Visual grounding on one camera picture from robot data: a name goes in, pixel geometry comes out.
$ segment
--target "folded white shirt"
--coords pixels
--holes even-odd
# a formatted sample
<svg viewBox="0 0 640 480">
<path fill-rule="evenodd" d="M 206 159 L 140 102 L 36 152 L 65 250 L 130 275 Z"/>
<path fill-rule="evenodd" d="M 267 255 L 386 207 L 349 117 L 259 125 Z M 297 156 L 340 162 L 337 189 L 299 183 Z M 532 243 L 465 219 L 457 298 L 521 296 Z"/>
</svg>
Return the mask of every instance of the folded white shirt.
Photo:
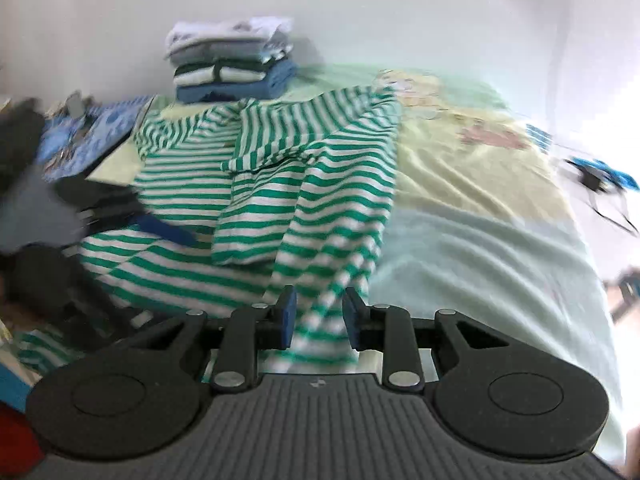
<svg viewBox="0 0 640 480">
<path fill-rule="evenodd" d="M 201 40 L 268 41 L 277 30 L 289 34 L 292 26 L 292 18 L 281 16 L 260 16 L 218 23 L 178 22 L 167 35 L 165 47 L 170 54 Z"/>
</svg>

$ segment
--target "folded clothes stack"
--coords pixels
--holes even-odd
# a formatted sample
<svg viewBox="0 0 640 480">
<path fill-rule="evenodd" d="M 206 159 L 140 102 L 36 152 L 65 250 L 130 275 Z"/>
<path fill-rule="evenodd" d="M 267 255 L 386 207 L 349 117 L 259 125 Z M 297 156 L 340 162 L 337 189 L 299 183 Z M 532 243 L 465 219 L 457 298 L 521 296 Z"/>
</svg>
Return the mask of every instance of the folded clothes stack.
<svg viewBox="0 0 640 480">
<path fill-rule="evenodd" d="M 183 103 L 276 99 L 296 73 L 288 58 L 292 19 L 174 25 L 166 52 L 176 67 L 176 98 Z"/>
</svg>

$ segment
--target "clothing pile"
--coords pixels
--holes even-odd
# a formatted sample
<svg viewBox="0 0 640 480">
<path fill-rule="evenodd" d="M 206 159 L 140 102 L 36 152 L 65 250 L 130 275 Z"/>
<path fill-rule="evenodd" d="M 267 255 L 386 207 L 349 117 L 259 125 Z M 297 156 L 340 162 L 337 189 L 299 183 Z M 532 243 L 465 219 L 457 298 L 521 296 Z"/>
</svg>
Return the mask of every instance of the clothing pile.
<svg viewBox="0 0 640 480">
<path fill-rule="evenodd" d="M 139 226 L 101 232 L 82 242 L 84 266 L 119 303 L 174 314 L 228 317 L 294 285 L 290 349 L 261 353 L 261 369 L 353 371 L 340 297 L 347 286 L 366 295 L 380 256 L 401 117 L 393 92 L 356 86 L 309 101 L 166 111 L 150 111 L 133 133 L 144 161 L 134 186 L 146 210 L 195 242 Z M 52 328 L 14 341 L 42 374 L 78 358 Z"/>
<path fill-rule="evenodd" d="M 178 22 L 166 38 L 185 104 L 276 99 L 296 73 L 288 59 L 292 19 L 265 16 L 219 23 Z"/>
</svg>

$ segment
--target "green and white striped shirt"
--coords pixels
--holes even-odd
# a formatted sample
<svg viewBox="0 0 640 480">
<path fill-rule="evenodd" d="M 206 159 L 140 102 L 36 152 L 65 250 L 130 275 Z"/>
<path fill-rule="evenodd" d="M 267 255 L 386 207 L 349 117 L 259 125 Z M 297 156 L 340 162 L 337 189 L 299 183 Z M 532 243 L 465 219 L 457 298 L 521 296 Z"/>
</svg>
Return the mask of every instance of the green and white striped shirt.
<svg viewBox="0 0 640 480">
<path fill-rule="evenodd" d="M 349 285 L 366 295 L 380 254 L 400 115 L 391 91 L 369 87 L 219 105 L 177 121 L 156 112 L 134 138 L 145 159 L 134 184 L 151 212 L 190 229 L 197 245 L 133 227 L 87 238 L 84 264 L 127 303 L 216 317 L 273 303 L 295 285 L 291 348 L 267 352 L 262 369 L 350 370 L 340 296 Z"/>
</svg>

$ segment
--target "red object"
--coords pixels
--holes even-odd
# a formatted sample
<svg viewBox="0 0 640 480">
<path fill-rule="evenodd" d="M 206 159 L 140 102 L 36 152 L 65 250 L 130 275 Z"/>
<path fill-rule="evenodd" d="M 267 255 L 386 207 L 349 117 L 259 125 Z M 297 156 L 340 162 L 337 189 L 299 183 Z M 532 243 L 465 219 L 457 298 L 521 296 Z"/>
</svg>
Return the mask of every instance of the red object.
<svg viewBox="0 0 640 480">
<path fill-rule="evenodd" d="M 0 474 L 23 475 L 44 455 L 21 413 L 0 402 Z"/>
</svg>

